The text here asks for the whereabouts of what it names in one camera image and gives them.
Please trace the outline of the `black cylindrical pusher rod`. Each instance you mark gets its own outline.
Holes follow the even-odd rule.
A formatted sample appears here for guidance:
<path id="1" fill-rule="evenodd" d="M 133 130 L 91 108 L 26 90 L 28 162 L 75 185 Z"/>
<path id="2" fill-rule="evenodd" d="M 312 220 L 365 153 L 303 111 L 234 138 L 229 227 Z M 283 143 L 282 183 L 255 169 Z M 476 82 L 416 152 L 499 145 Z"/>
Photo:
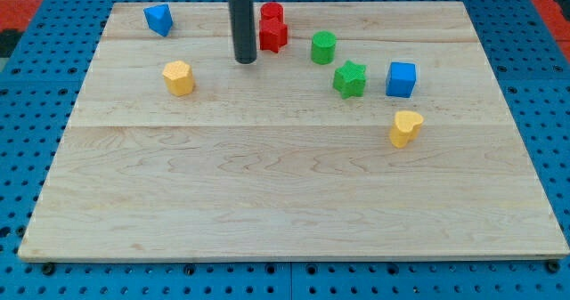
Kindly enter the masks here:
<path id="1" fill-rule="evenodd" d="M 254 0 L 228 0 L 234 58 L 240 64 L 257 59 Z"/>

